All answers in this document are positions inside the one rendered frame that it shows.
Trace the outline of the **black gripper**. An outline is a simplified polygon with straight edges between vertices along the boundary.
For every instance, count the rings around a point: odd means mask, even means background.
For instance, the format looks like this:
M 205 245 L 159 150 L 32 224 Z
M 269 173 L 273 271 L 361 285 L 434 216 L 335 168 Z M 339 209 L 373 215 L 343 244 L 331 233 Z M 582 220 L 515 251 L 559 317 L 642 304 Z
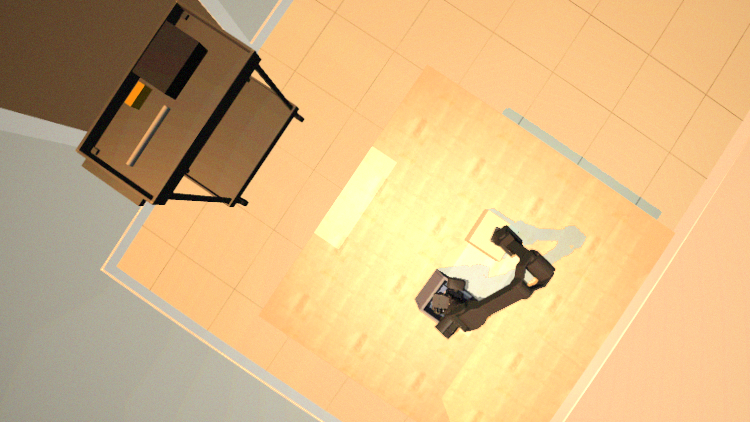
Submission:
M 450 288 L 450 289 L 446 289 L 446 293 L 451 294 L 452 299 L 451 299 L 450 304 L 449 304 L 449 311 L 445 310 L 445 312 L 443 312 L 442 315 L 446 316 L 446 314 L 450 314 L 451 313 L 451 306 L 452 306 L 452 304 L 455 301 L 461 300 L 461 294 L 462 294 L 461 291 L 465 291 L 465 286 L 466 286 L 465 280 L 461 280 L 461 279 L 457 279 L 457 278 L 452 278 L 452 277 L 448 278 L 447 288 Z M 464 300 L 461 300 L 461 301 L 464 301 Z

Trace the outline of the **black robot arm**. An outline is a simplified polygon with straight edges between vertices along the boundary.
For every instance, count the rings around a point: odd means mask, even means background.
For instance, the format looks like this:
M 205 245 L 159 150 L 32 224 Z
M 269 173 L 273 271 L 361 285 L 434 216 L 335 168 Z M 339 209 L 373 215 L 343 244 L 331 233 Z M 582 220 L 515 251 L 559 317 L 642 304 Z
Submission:
M 522 299 L 530 298 L 535 290 L 545 287 L 554 275 L 555 267 L 540 252 L 526 249 L 522 245 L 522 239 L 507 225 L 501 229 L 495 227 L 491 242 L 510 257 L 516 255 L 520 258 L 516 265 L 514 279 L 510 284 L 481 300 L 471 301 L 469 298 L 466 303 L 461 300 L 455 301 L 451 306 L 451 313 L 446 314 L 435 326 L 447 339 L 451 338 L 458 327 L 463 332 L 478 329 L 485 324 L 490 315 Z M 524 281 L 525 269 L 537 278 L 536 284 L 529 286 Z M 442 315 L 445 310 L 449 311 L 451 299 L 452 296 L 449 293 L 434 293 L 432 301 L 434 313 Z

